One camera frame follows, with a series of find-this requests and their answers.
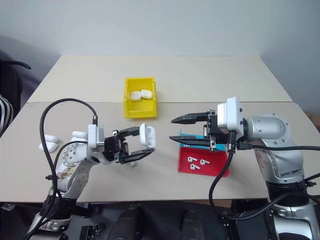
red tray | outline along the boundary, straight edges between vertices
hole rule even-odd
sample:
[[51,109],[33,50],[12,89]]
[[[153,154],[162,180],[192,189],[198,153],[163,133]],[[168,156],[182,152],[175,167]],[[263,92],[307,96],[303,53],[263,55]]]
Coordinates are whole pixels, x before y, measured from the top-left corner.
[[[198,159],[197,161],[188,162],[188,157]],[[204,159],[210,163],[201,165],[200,160]],[[211,152],[209,149],[180,147],[179,150],[179,173],[200,174],[208,176],[217,176],[224,168],[227,162],[227,154],[225,151]],[[195,164],[200,169],[191,170],[190,165]],[[229,169],[225,172],[223,177],[229,175]]]

blue object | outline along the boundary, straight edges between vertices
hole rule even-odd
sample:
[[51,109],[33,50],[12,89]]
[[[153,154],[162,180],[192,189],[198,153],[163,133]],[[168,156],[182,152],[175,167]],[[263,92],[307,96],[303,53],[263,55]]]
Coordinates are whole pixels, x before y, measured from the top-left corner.
[[[194,135],[194,134],[187,134],[187,133],[182,133],[180,132],[180,136],[195,136],[197,139],[203,139],[203,135]],[[194,149],[209,149],[207,146],[190,146],[186,145],[183,143],[180,143],[180,147],[185,147],[185,148],[194,148]],[[219,151],[226,151],[226,147],[224,144],[217,144],[215,145],[215,148],[218,149]]]

yellow plastic tray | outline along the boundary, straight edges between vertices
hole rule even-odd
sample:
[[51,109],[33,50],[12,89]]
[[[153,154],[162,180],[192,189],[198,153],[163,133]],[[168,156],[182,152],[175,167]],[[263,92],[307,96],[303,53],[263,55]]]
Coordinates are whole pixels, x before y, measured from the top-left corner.
[[[140,101],[131,101],[131,92],[142,89],[152,91],[152,99],[141,98]],[[123,104],[126,118],[155,118],[157,116],[155,79],[153,77],[126,78]]]

floor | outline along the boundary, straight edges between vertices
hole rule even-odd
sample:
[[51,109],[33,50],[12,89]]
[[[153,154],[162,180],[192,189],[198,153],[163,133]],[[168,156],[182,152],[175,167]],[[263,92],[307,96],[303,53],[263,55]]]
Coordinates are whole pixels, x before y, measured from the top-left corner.
[[[91,218],[74,216],[65,233],[70,240],[79,240],[81,226],[105,223],[106,229],[94,240],[106,240],[112,224],[118,216],[130,207],[143,210],[145,233],[142,240],[179,240],[180,224],[187,210],[196,211],[203,224],[208,240],[227,240],[227,229],[210,206],[184,201],[146,201],[99,204],[99,212]],[[21,240],[27,230],[28,221],[38,212],[36,208],[16,206],[12,211],[1,210],[0,239]],[[267,240],[267,231],[262,216],[237,223],[240,239]]]

white wall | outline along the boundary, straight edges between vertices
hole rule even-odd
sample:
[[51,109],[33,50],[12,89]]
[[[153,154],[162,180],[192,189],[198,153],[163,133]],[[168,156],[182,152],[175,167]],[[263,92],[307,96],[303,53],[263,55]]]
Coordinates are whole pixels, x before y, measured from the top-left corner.
[[260,55],[320,114],[319,0],[0,0],[0,48],[43,79],[71,55]]

